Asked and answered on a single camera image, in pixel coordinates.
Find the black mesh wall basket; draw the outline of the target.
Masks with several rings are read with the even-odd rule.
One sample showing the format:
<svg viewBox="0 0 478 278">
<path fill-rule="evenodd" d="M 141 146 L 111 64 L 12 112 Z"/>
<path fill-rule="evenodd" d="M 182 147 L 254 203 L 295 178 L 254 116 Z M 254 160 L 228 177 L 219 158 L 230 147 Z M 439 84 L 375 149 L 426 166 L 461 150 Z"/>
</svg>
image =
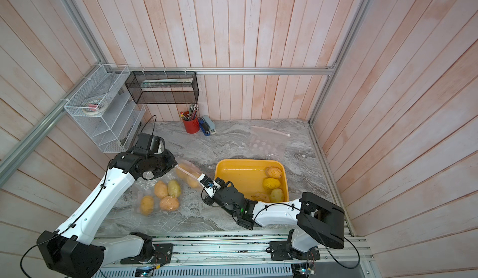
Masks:
<svg viewBox="0 0 478 278">
<path fill-rule="evenodd" d="M 200 94 L 190 71 L 133 71 L 125 86 L 137 104 L 196 104 Z"/>
</svg>

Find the yellow plastic tray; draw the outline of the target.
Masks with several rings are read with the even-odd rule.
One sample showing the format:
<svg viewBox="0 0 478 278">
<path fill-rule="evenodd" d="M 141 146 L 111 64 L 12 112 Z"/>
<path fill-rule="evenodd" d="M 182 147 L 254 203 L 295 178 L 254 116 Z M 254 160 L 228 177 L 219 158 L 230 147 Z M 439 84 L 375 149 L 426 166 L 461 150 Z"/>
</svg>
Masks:
<svg viewBox="0 0 478 278">
<path fill-rule="evenodd" d="M 229 159 L 220 161 L 215 169 L 215 177 L 221 178 L 225 183 L 231 182 L 245 198 L 251 199 L 256 192 L 270 195 L 271 191 L 263 188 L 264 179 L 268 178 L 265 173 L 267 167 L 278 167 L 283 172 L 281 189 L 285 194 L 285 201 L 290 200 L 285 168 L 280 162 L 274 160 L 239 160 Z"/>
</svg>

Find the bagged potato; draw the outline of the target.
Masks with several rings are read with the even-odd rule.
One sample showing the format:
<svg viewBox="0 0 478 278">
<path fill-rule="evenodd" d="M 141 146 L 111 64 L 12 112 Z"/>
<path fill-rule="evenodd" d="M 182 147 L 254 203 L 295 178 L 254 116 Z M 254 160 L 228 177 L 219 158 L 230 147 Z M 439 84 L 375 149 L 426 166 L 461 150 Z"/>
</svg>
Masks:
<svg viewBox="0 0 478 278">
<path fill-rule="evenodd" d="M 149 216 L 155 207 L 154 198 L 152 196 L 145 196 L 141 199 L 140 209 L 141 214 L 144 216 Z"/>
<path fill-rule="evenodd" d="M 164 182 L 158 181 L 154 186 L 154 194 L 159 199 L 167 197 L 169 195 L 168 186 Z"/>
</svg>

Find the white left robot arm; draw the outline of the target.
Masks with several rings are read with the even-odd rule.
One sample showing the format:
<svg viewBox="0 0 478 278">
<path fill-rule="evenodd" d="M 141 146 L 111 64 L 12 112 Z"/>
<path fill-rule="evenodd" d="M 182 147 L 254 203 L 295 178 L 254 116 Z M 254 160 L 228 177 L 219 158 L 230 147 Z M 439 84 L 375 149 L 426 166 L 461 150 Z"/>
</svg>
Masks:
<svg viewBox="0 0 478 278">
<path fill-rule="evenodd" d="M 90 278 L 116 261 L 158 262 L 163 257 L 152 237 L 133 232 L 126 237 L 95 242 L 95 235 L 122 194 L 145 172 L 154 178 L 170 172 L 177 162 L 169 150 L 139 149 L 119 153 L 107 166 L 100 183 L 80 207 L 55 231 L 44 231 L 37 247 L 46 266 L 71 278 Z"/>
</svg>

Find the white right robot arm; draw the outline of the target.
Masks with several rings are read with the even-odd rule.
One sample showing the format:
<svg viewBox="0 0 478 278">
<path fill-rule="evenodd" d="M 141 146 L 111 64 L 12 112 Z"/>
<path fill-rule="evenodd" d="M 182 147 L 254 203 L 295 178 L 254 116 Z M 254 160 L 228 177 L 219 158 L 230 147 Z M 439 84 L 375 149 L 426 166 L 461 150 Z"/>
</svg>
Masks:
<svg viewBox="0 0 478 278">
<path fill-rule="evenodd" d="M 294 226 L 286 241 L 270 242 L 268 250 L 274 261 L 306 259 L 320 244 L 327 249 L 344 248 L 344 210 L 313 193 L 304 192 L 291 202 L 265 203 L 245 198 L 230 182 L 217 183 L 207 177 L 200 184 L 205 192 L 203 202 L 217 204 L 242 228 Z"/>
</svg>

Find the clear zipper bag pink zip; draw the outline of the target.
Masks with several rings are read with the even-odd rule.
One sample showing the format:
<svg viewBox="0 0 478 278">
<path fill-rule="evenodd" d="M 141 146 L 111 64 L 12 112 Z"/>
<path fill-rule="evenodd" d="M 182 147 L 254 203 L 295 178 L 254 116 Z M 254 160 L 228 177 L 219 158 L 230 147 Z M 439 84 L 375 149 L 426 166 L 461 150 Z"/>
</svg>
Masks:
<svg viewBox="0 0 478 278">
<path fill-rule="evenodd" d="M 132 187 L 135 212 L 141 216 L 155 213 L 174 213 L 181 207 L 182 183 L 178 178 L 147 180 Z"/>
</svg>

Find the red metal pencil bucket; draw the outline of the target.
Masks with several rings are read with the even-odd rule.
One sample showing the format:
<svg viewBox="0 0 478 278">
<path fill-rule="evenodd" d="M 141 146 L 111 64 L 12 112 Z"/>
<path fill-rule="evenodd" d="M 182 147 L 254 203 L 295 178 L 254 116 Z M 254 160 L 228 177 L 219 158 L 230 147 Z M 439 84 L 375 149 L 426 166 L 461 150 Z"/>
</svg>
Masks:
<svg viewBox="0 0 478 278">
<path fill-rule="evenodd" d="M 183 119 L 182 121 L 183 121 L 183 124 L 184 124 L 184 127 L 185 127 L 185 131 L 188 134 L 196 134 L 197 132 L 200 131 L 200 125 L 199 125 L 199 121 L 198 121 L 197 118 L 192 119 L 192 120 Z"/>
</svg>

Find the light blue stapler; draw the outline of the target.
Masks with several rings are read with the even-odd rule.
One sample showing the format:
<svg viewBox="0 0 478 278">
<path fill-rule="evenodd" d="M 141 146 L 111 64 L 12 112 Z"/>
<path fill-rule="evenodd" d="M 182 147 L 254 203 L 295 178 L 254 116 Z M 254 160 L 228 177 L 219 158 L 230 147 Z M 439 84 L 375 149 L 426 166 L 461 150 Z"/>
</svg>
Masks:
<svg viewBox="0 0 478 278">
<path fill-rule="evenodd" d="M 214 134 L 217 133 L 216 128 L 215 128 L 215 124 L 212 122 L 212 120 L 210 119 L 210 117 L 208 115 L 203 116 L 202 120 L 204 122 L 204 126 L 205 126 L 206 131 L 210 135 L 214 135 Z"/>
</svg>

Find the coloured pencils bunch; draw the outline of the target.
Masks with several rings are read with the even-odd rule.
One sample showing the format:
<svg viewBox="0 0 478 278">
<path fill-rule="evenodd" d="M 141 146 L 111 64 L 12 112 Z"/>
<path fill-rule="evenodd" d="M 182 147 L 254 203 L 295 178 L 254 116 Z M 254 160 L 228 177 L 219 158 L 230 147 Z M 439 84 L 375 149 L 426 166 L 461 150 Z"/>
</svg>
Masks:
<svg viewBox="0 0 478 278">
<path fill-rule="evenodd" d="M 193 121 L 197 117 L 198 105 L 191 104 L 187 111 L 181 112 L 180 117 L 183 121 Z"/>
</svg>

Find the tape roll on shelf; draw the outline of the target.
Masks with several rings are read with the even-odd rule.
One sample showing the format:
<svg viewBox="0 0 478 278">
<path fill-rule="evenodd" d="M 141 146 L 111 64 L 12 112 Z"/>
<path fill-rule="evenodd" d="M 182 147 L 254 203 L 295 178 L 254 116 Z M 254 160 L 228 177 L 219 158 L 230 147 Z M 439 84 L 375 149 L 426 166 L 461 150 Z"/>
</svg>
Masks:
<svg viewBox="0 0 478 278">
<path fill-rule="evenodd" d="M 87 116 L 94 116 L 102 114 L 108 107 L 106 101 L 101 99 L 93 99 L 86 103 L 85 106 L 81 108 L 82 112 Z"/>
</svg>

